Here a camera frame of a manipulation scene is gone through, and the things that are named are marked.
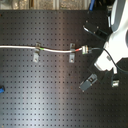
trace table surface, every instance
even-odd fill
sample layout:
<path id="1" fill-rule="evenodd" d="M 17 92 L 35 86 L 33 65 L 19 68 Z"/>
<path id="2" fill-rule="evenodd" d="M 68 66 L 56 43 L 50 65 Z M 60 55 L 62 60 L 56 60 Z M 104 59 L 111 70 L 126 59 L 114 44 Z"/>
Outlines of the table surface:
<path id="1" fill-rule="evenodd" d="M 86 20 L 108 31 L 104 11 L 0 11 L 0 44 L 33 45 L 68 50 L 83 45 L 101 47 L 104 42 L 83 29 Z M 127 128 L 128 76 L 120 73 L 120 86 L 111 87 L 111 72 L 84 93 L 81 81 L 97 58 L 40 51 L 33 62 L 33 50 L 0 49 L 0 128 Z M 119 65 L 127 68 L 127 59 Z"/>

